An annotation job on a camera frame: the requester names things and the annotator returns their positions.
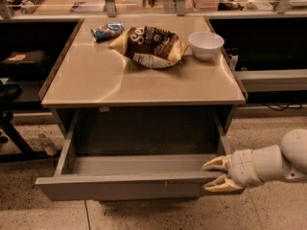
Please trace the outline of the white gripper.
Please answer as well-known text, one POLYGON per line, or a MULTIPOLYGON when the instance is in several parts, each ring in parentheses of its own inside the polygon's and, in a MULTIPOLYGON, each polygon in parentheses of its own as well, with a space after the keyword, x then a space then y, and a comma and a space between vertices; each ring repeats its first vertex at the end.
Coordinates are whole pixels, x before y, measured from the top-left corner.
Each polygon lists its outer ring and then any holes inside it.
POLYGON ((253 163, 251 149, 237 150, 231 155, 222 155, 211 159, 201 166, 202 170, 226 172, 213 181, 202 185, 202 188, 211 193, 236 192, 244 188, 262 186, 253 163))

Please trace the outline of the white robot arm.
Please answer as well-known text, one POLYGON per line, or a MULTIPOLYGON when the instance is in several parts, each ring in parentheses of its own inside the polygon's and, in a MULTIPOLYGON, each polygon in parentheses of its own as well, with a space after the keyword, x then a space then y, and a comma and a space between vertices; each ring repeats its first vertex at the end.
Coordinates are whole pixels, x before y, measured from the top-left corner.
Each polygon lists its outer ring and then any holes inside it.
POLYGON ((287 132, 279 145, 236 150, 201 166, 222 175, 202 187, 210 193, 237 192, 270 181, 299 182, 307 179, 307 130, 287 132))

